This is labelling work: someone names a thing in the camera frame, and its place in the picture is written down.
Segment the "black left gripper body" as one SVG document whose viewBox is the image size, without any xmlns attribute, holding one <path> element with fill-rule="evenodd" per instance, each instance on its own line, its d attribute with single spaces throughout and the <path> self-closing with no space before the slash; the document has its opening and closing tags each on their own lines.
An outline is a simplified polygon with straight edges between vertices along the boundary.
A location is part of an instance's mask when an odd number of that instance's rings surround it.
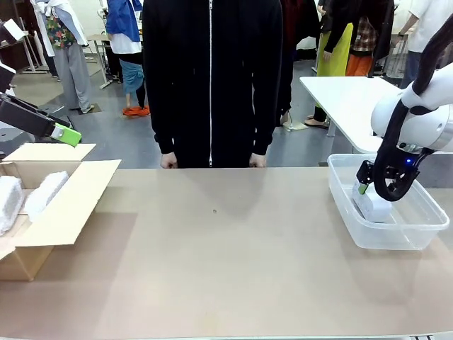
<svg viewBox="0 0 453 340">
<path fill-rule="evenodd" d="M 11 81 L 16 74 L 14 72 L 2 72 L 0 74 L 0 92 L 6 93 L 11 87 Z"/>
</svg>

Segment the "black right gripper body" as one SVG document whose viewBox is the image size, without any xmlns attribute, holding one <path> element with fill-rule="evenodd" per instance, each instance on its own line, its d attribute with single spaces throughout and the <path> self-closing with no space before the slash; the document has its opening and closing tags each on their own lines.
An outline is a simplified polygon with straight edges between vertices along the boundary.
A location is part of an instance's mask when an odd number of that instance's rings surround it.
<svg viewBox="0 0 453 340">
<path fill-rule="evenodd" d="M 420 173 L 419 156 L 407 152 L 378 153 L 378 193 L 407 193 Z"/>
</svg>

